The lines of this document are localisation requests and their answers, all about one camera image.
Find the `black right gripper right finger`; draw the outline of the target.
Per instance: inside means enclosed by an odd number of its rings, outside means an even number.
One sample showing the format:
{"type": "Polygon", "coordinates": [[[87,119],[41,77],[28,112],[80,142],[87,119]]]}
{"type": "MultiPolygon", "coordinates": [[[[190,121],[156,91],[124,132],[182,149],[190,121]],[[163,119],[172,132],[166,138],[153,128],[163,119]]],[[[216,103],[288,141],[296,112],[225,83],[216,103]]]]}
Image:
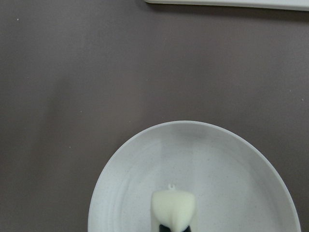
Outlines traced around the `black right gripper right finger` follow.
{"type": "Polygon", "coordinates": [[[188,225],[183,232],[191,232],[191,227],[188,225]]]}

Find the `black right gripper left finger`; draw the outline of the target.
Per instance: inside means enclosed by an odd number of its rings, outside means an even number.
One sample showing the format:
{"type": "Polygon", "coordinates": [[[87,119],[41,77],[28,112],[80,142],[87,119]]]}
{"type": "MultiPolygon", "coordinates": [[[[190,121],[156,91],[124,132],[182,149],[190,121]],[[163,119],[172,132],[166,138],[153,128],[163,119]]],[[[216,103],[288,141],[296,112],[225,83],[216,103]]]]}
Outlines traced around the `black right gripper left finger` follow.
{"type": "Polygon", "coordinates": [[[162,224],[159,225],[159,232],[171,232],[170,228],[162,224]]]}

